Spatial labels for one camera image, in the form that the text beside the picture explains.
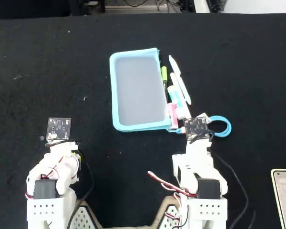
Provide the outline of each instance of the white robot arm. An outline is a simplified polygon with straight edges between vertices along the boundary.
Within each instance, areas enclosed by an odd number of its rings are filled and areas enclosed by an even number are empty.
[[[66,229],[75,207],[76,195],[69,186],[79,181],[81,157],[78,145],[69,140],[71,119],[50,118],[50,153],[27,176],[28,229]]]
[[[183,229],[225,229],[228,192],[226,180],[213,166],[207,151],[208,139],[199,139],[186,146],[185,154],[173,155],[174,176],[180,187],[196,197],[180,195],[179,213]]]
[[[219,136],[231,132],[227,119],[227,129]],[[227,200],[223,197],[228,192],[227,181],[214,168],[213,158],[208,148],[214,136],[207,128],[211,122],[206,114],[184,121],[183,133],[187,137],[186,153],[172,155],[174,176],[179,187],[167,183],[152,172],[150,176],[161,182],[168,190],[174,190],[174,197],[180,203],[179,225],[182,229],[225,229],[227,220]]]

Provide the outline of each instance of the perforated bracket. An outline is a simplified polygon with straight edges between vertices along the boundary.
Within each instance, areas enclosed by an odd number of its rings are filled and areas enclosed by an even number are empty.
[[[71,225],[72,229],[97,229],[86,206],[81,206],[74,215]]]
[[[227,220],[227,199],[190,199],[188,204],[194,220]]]
[[[174,217],[179,217],[179,212],[175,205],[167,206],[166,212],[170,213]],[[161,222],[159,223],[158,229],[171,229],[174,226],[178,226],[179,220],[171,219],[166,215],[163,215]]]

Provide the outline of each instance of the floor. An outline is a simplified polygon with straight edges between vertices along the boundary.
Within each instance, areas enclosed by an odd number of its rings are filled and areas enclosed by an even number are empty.
[[[181,13],[177,2],[178,0],[106,0],[106,14]],[[92,6],[91,14],[98,13],[98,7]]]
[[[194,0],[195,4],[203,1],[205,0]],[[286,0],[220,0],[220,2],[224,8],[223,13],[286,13]],[[91,7],[91,13],[99,13],[98,6]],[[106,0],[106,13],[181,13],[181,11],[178,0]]]

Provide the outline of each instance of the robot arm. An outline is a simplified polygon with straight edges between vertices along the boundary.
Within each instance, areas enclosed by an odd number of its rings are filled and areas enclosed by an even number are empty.
[[[173,155],[174,176],[180,187],[197,197],[180,195],[179,213],[183,229],[225,229],[228,192],[226,180],[213,166],[207,148],[208,139],[199,139],[186,146],[186,153]]]
[[[81,157],[76,142],[69,140],[70,123],[71,119],[49,119],[50,153],[27,176],[28,229],[66,229],[74,211],[76,195],[69,186],[79,181]]]

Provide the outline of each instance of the black cloth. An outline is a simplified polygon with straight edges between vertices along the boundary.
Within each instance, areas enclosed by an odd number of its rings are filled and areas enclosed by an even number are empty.
[[[152,47],[178,61],[192,115],[223,115],[233,125],[212,151],[249,195],[236,228],[248,227],[254,209],[253,228],[280,227],[270,170],[286,168],[286,15],[149,14],[0,21],[0,228],[26,227],[25,179],[46,152],[48,117],[72,118],[71,138],[94,172],[87,202],[101,224],[152,223],[171,192],[146,171],[176,184],[171,155],[186,140],[115,130],[109,74],[114,52]],[[231,171],[214,164],[229,185],[229,224],[245,199]],[[89,185],[83,176],[78,197]]]

